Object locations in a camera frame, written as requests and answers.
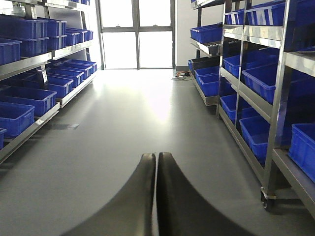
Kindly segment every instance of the plastic storage bin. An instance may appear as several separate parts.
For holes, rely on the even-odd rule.
[[[315,124],[292,125],[289,156],[315,182]]]
[[[277,64],[270,64],[242,72],[245,84],[271,104],[276,89],[277,67]],[[315,94],[315,81],[312,76],[293,70],[291,81],[290,97]]]
[[[0,127],[5,138],[15,138],[34,123],[34,106],[0,102]]]
[[[278,62],[278,56],[266,55],[262,50],[248,52],[243,56],[244,62],[242,64],[242,69],[255,68],[260,65],[266,65]],[[239,76],[239,65],[240,65],[240,55],[223,59],[225,69],[232,75],[238,78]]]
[[[276,0],[260,4],[259,7],[247,10],[250,25],[282,26],[284,22],[285,2]],[[315,22],[315,1],[298,0],[296,26],[308,25]]]
[[[199,77],[200,87],[206,97],[219,94],[219,73],[203,75]]]
[[[94,62],[94,61],[68,59],[68,60],[65,60],[65,62],[81,64],[81,65],[90,65],[90,66],[92,66],[91,74],[93,74],[94,72],[97,71],[97,62]]]
[[[222,37],[222,23],[192,28],[190,33],[191,37],[199,43],[218,42]]]
[[[25,20],[21,17],[0,15],[0,35],[35,39],[47,37],[46,20]]]
[[[264,165],[267,155],[270,124],[261,116],[240,119],[242,135],[260,164]],[[283,129],[282,145],[291,142],[291,129]]]
[[[20,60],[22,41],[0,38],[0,65]]]
[[[87,33],[85,34],[85,36],[86,36],[85,41],[92,40],[93,39],[93,31],[87,29]]]
[[[47,18],[38,18],[40,20],[48,21],[47,23],[47,37],[56,37],[65,35],[65,27],[67,21],[47,19]]]
[[[236,94],[220,98],[222,108],[225,110],[226,114],[233,123],[235,122],[236,116],[236,99]],[[243,100],[242,107],[242,118],[255,117],[259,115],[245,100]]]
[[[9,87],[0,90],[0,101],[32,105],[35,107],[34,115],[41,117],[55,105],[56,93],[34,88]]]
[[[225,21],[228,25],[242,25],[244,22],[244,9],[225,13]]]
[[[75,64],[75,63],[70,63],[70,62],[61,62],[59,64],[56,64],[55,66],[61,67],[61,68],[68,67],[68,68],[84,70],[83,80],[87,79],[91,75],[91,71],[93,69],[93,66],[90,66],[90,65],[81,65],[81,64]]]
[[[31,58],[47,52],[48,37],[36,39],[13,39],[22,41],[20,46],[20,53],[22,57]]]
[[[87,30],[84,29],[75,29],[75,28],[66,28],[66,33],[79,33],[79,43],[83,43],[86,41],[85,34],[88,33]]]
[[[65,77],[66,79],[73,80],[73,88],[76,88],[79,84],[83,82],[83,72],[77,72],[72,70],[62,70],[62,69],[55,69],[55,68],[48,68],[47,75],[57,76],[57,77]]]
[[[82,4],[90,5],[90,0],[82,0]]]
[[[213,74],[215,74],[217,76],[217,78],[219,79],[219,76],[218,76],[219,67],[218,66],[207,67],[207,68],[195,70],[195,76],[196,76],[196,80],[197,80],[197,83],[199,84],[199,86],[201,86],[201,80],[200,80],[201,76],[213,75]]]
[[[63,79],[54,76],[47,76],[47,79],[47,89],[50,91],[56,91],[56,98],[64,98],[68,93],[72,91],[73,80]],[[36,76],[24,79],[23,84],[27,88],[39,89],[39,82],[37,82]]]
[[[58,50],[65,47],[67,35],[50,36],[48,39],[47,49]]]
[[[3,140],[4,140],[5,132],[6,132],[6,129],[0,129],[0,149],[3,148]]]
[[[79,35],[80,33],[70,33],[66,32],[67,38],[65,40],[66,46],[72,46],[79,43]]]

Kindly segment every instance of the metal shelving unit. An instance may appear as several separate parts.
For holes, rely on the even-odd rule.
[[[57,98],[56,100],[60,103],[60,107],[64,107],[69,101],[71,101],[80,91],[82,91],[93,79],[97,76],[96,71],[93,75],[84,80],[78,87],[74,88],[66,97]]]
[[[198,10],[197,26],[198,27],[201,26],[202,8],[209,7],[209,6],[222,5],[223,2],[224,2],[223,0],[196,0],[195,2],[192,2],[191,9]],[[190,43],[197,49],[196,58],[200,58],[200,51],[202,51],[206,56],[210,58],[220,56],[221,51],[222,51],[222,44],[220,41],[202,44],[191,38]],[[193,84],[197,88],[206,106],[213,106],[213,105],[218,104],[219,96],[206,97],[195,78],[193,79]]]
[[[36,18],[36,5],[41,5],[44,7],[45,17],[49,18],[49,7],[70,9],[81,12],[82,26],[86,29],[85,23],[85,11],[89,10],[88,5],[68,1],[68,0],[12,0],[13,2],[24,3],[25,14],[31,18]],[[7,79],[11,76],[18,75],[20,73],[37,68],[40,71],[39,79],[43,81],[43,84],[47,84],[47,75],[45,70],[45,65],[49,63],[51,59],[60,59],[71,55],[73,53],[79,52],[81,50],[86,50],[87,59],[90,60],[88,48],[92,46],[93,40],[79,43],[73,46],[69,46],[60,50],[54,50],[47,52],[45,54],[32,57],[32,58],[22,58],[20,61],[16,61],[10,64],[5,64],[0,66],[0,80]],[[61,107],[64,107],[71,99],[73,99],[81,90],[83,90],[93,79],[97,76],[98,72],[95,72],[88,79],[83,81],[78,87],[73,89],[65,98],[56,99],[56,105],[50,109],[42,117],[36,118],[35,123],[28,127],[24,132],[22,132],[15,139],[5,139],[7,143],[2,150],[0,150],[0,164],[5,161],[15,150],[17,150],[24,142],[26,142],[35,132],[42,128],[51,118],[53,118]]]
[[[253,152],[250,150],[249,146],[241,136],[239,131],[240,129],[238,127],[240,112],[237,112],[238,115],[236,117],[235,124],[230,121],[220,104],[218,107],[218,114],[223,119],[224,123],[231,132],[236,143],[239,145],[248,163],[262,184],[262,201],[264,203],[265,209],[270,210],[276,199],[283,199],[283,196],[280,197],[280,190],[275,188],[276,176],[280,170],[286,180],[291,184],[298,197],[303,201],[307,209],[315,218],[315,184],[297,165],[294,164],[294,162],[286,155],[285,151],[279,149],[281,147],[292,69],[299,70],[315,77],[315,53],[289,52],[291,51],[291,46],[295,40],[299,39],[298,32],[301,31],[301,29],[294,27],[294,22],[288,20],[289,16],[294,14],[296,11],[296,9],[292,7],[295,6],[293,3],[294,1],[296,0],[286,0],[283,27],[249,26],[245,25],[246,19],[244,19],[245,23],[242,26],[223,25],[223,36],[221,42],[223,45],[222,50],[224,51],[228,46],[226,43],[228,40],[240,40],[242,43],[240,51],[240,65],[242,65],[243,54],[248,50],[250,43],[278,48],[280,50],[276,90],[273,104],[265,101],[260,95],[245,85],[245,82],[241,76],[242,67],[240,68],[239,77],[236,78],[223,68],[222,55],[220,60],[220,76],[225,77],[231,83],[233,89],[237,92],[237,111],[240,111],[241,109],[239,101],[244,99],[263,118],[265,118],[266,121],[270,123],[268,150],[264,167],[258,163]],[[246,1],[245,8],[250,9],[251,3],[252,2],[250,0]],[[230,11],[232,11],[232,3],[230,1],[226,1],[224,3],[224,13]]]

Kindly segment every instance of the floor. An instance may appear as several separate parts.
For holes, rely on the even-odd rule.
[[[169,151],[200,194],[257,236],[315,235],[300,205],[267,213],[215,109],[172,70],[102,71],[0,166],[0,235],[58,236],[105,205],[145,152]],[[77,124],[62,129],[56,124]],[[157,236],[156,218],[154,233]]]

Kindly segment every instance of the caster wheel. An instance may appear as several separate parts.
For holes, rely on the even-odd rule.
[[[275,200],[274,199],[267,199],[267,198],[265,198],[265,195],[263,193],[261,193],[261,202],[262,202],[262,205],[263,205],[264,209],[267,212],[270,212],[271,209],[273,208],[274,204],[275,204]]]

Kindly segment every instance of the door frame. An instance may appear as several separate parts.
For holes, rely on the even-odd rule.
[[[140,67],[140,40],[139,33],[140,32],[163,32],[163,31],[171,31],[172,32],[172,67],[175,69],[175,0],[170,0],[170,17],[171,17],[171,25],[170,26],[140,26],[140,12],[139,12],[139,0],[130,0],[132,2],[132,19],[133,26],[132,27],[104,27],[102,25],[102,10],[101,10],[101,0],[96,0],[98,2],[97,16],[100,21],[100,31],[99,34],[102,39],[100,42],[102,46],[102,55],[104,57],[104,64],[106,65],[106,55],[104,52],[104,37],[103,33],[112,33],[112,32],[134,32],[136,39],[136,59],[137,59],[137,70],[139,69],[149,69],[149,68],[141,68]]]

